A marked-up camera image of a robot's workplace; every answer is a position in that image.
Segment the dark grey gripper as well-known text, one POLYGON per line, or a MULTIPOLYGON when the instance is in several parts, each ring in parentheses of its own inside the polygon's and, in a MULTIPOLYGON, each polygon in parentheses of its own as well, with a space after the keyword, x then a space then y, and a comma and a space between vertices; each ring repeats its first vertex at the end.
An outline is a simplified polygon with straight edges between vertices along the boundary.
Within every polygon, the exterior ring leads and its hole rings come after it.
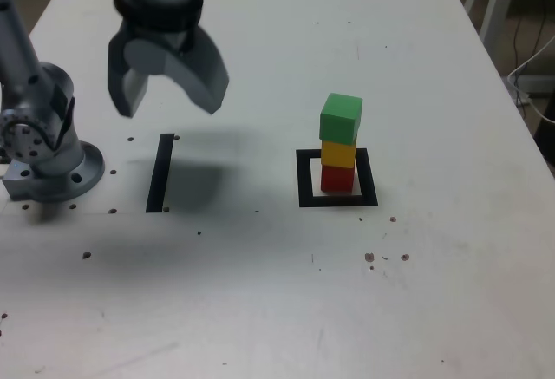
POLYGON ((120 115, 133 118, 148 79, 163 75, 208 114, 225 98, 229 75, 219 50, 200 27, 190 32, 134 28, 122 23, 108 45, 108 91, 120 115))

